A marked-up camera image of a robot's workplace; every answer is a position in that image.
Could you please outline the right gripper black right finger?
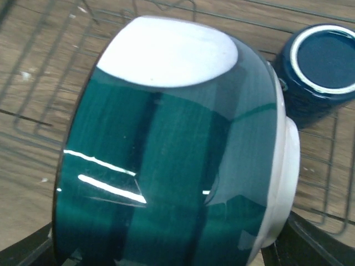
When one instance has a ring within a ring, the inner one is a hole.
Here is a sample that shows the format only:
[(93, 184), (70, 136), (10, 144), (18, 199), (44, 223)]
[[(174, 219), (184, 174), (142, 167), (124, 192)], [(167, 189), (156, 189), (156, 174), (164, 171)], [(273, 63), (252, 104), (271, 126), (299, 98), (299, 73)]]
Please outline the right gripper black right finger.
[(265, 266), (354, 265), (354, 248), (296, 213), (290, 214), (276, 241), (261, 252)]

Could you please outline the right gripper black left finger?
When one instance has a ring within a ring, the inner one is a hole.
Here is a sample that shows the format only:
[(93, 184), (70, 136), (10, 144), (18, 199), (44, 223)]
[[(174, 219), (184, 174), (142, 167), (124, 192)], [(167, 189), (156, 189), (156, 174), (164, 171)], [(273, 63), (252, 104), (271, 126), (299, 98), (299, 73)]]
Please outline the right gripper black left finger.
[(77, 255), (62, 264), (54, 257), (52, 223), (49, 222), (31, 235), (1, 251), (1, 265), (82, 265)]

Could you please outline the blue ceramic mug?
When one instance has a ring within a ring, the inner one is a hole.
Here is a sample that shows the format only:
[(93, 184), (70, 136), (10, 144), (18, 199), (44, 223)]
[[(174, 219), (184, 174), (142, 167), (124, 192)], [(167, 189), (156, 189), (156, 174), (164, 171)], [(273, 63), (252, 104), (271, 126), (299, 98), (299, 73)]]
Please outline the blue ceramic mug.
[(283, 88), (286, 115), (298, 129), (354, 100), (354, 31), (311, 25), (293, 34), (272, 66)]

